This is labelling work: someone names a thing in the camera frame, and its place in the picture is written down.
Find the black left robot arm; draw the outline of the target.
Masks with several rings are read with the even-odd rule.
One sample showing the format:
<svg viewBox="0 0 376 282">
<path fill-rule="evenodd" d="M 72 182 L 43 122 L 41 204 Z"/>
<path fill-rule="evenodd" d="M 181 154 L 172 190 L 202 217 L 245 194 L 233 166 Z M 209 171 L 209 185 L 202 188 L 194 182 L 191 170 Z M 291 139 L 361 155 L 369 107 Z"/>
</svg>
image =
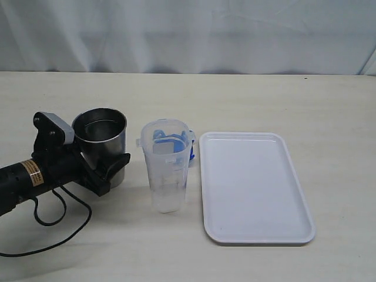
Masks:
<svg viewBox="0 0 376 282">
<path fill-rule="evenodd" d="M 92 169 L 76 144 L 44 148 L 32 157 L 1 168 L 1 215 L 16 205 L 70 182 L 97 196 L 110 191 L 110 181 L 130 162 L 129 153 L 106 157 Z"/>
</svg>

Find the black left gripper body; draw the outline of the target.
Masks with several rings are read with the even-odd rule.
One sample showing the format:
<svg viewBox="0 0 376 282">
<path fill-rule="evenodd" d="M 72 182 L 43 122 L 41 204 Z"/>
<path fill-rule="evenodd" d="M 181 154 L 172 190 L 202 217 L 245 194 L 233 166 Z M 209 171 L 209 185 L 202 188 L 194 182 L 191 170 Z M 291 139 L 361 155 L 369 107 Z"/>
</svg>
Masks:
<svg viewBox="0 0 376 282">
<path fill-rule="evenodd" d="M 37 184 L 31 195 L 39 196 L 70 182 L 103 196 L 110 191 L 108 167 L 100 164 L 92 169 L 81 155 L 78 146 L 55 145 L 51 141 L 36 141 L 33 146 L 31 160 L 40 170 L 43 183 Z"/>
</svg>

